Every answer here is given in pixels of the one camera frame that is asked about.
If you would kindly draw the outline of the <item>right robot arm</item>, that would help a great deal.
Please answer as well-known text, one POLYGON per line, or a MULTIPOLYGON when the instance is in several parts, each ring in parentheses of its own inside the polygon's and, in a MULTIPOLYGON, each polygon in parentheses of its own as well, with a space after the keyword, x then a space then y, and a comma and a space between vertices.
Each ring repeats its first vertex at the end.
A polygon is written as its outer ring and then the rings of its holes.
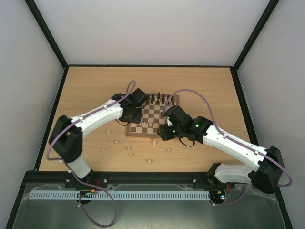
POLYGON ((228 182, 252 184, 266 194, 273 194, 279 186, 284 162, 277 147, 264 148, 246 142, 217 127, 207 118, 191 118, 177 105, 161 114, 167 120, 167 123, 159 126, 157 130, 163 141, 187 138, 193 143, 215 147, 243 163, 237 166, 215 163, 208 175, 211 186, 218 187, 228 182))

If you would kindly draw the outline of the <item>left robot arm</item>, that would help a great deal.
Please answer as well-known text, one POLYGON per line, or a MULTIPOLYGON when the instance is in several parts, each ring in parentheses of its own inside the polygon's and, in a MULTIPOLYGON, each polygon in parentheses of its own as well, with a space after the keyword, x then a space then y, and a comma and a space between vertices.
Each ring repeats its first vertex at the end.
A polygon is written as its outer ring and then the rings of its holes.
POLYGON ((79 179, 85 179, 92 169, 82 156, 83 139, 113 120, 139 123, 147 100, 148 94, 137 88, 131 94, 115 94, 106 103, 82 115, 72 118, 62 115, 49 138, 50 148, 79 179))

